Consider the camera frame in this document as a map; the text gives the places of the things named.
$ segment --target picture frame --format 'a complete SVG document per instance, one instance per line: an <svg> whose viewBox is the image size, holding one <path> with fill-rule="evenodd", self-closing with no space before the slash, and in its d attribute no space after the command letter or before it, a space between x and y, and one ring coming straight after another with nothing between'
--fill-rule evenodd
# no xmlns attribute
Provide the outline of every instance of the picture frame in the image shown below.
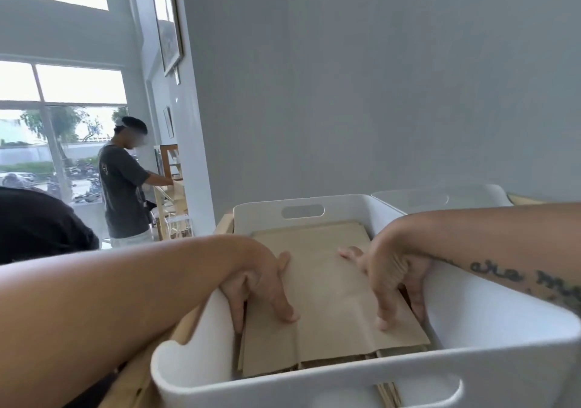
<svg viewBox="0 0 581 408"><path fill-rule="evenodd" d="M153 0L153 4L163 72L167 76L184 55L176 11L176 0Z"/></svg>
<svg viewBox="0 0 581 408"><path fill-rule="evenodd" d="M175 137L174 123L173 120L171 119L171 111L169 107L165 107L163 109L163 117L166 118L167 133L169 134L170 139L173 139Z"/></svg>

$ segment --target gray wall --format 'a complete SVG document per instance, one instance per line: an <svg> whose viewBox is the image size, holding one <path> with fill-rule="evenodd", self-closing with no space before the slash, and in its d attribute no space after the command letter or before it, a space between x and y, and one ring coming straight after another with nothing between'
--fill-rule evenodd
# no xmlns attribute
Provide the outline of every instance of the gray wall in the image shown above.
<svg viewBox="0 0 581 408"><path fill-rule="evenodd" d="M579 199L581 0L184 3L217 215L469 182Z"/></svg>

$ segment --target brown paper bag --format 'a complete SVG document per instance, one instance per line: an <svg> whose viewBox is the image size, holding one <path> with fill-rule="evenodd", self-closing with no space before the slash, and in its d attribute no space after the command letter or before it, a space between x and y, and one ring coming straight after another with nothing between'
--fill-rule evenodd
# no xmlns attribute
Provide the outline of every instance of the brown paper bag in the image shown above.
<svg viewBox="0 0 581 408"><path fill-rule="evenodd" d="M254 238L276 255L292 258L283 284L300 320L286 324L268 304L248 302L243 337L244 377L294 368L425 350L429 339L398 294L397 324L388 332L375 327L376 300L368 279L341 258L340 246L367 250L369 237L358 222L257 232Z"/></svg>

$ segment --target storage bin handle hole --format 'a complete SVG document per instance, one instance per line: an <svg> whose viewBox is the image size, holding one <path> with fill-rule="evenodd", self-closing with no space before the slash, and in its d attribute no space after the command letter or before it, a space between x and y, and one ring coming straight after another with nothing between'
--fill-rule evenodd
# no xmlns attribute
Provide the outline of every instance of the storage bin handle hole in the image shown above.
<svg viewBox="0 0 581 408"><path fill-rule="evenodd" d="M324 213L323 205L286 206L282 208L282 218L287 220L320 217Z"/></svg>

